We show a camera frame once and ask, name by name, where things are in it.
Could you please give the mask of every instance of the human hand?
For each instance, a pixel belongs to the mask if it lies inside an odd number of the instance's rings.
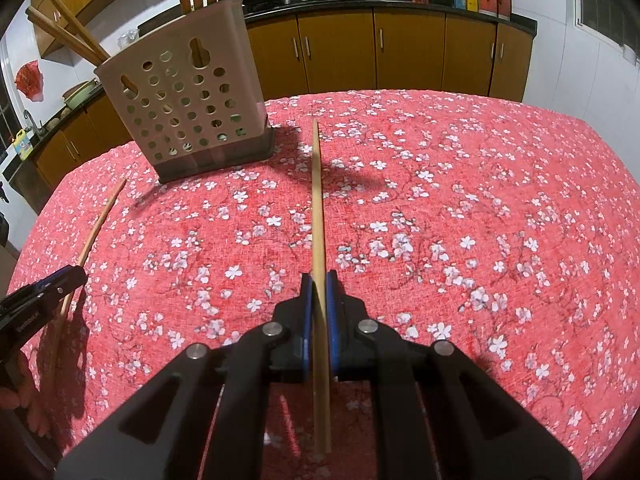
[[[18,352],[18,369],[23,376],[18,391],[0,388],[0,409],[15,410],[18,407],[27,409],[27,425],[33,433],[44,436],[49,432],[49,417],[44,410],[40,393],[36,389],[33,375],[29,370],[27,356]]]

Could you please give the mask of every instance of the metal screw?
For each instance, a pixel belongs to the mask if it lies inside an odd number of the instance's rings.
[[[436,354],[442,356],[450,356],[453,354],[453,351],[456,349],[449,341],[436,341],[433,345],[433,349],[436,351]]]
[[[363,319],[358,323],[358,330],[364,334],[373,334],[378,329],[378,324],[372,319]]]
[[[273,336],[282,332],[282,325],[277,321],[270,321],[262,326],[264,335]]]
[[[207,345],[202,343],[194,343],[187,347],[187,357],[189,359],[201,359],[207,355]]]

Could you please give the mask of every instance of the red floral tablecloth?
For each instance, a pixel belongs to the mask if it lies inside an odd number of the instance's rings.
[[[238,340],[311,266],[313,117],[322,131],[327,266],[407,339],[448,338],[578,457],[603,460],[640,402],[638,185],[583,121],[474,96],[367,91],[268,103],[267,162],[167,186],[135,143],[69,174],[12,289],[86,264],[47,399],[69,447],[191,342]],[[39,338],[27,346],[37,375]],[[312,453],[311,396],[275,388],[265,478],[371,478],[367,389],[337,386],[334,452]]]

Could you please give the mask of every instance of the utensil holder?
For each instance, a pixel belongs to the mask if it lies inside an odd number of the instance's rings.
[[[273,154],[241,0],[181,16],[94,72],[161,183]]]

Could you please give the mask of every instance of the faucet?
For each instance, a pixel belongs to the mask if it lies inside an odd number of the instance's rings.
[[[28,119],[31,122],[31,129],[33,130],[33,133],[36,134],[36,136],[41,139],[41,133],[42,133],[42,128],[39,128],[38,125],[36,124],[36,121],[33,120],[33,116],[29,113],[29,111],[25,108],[24,109],[24,118]]]

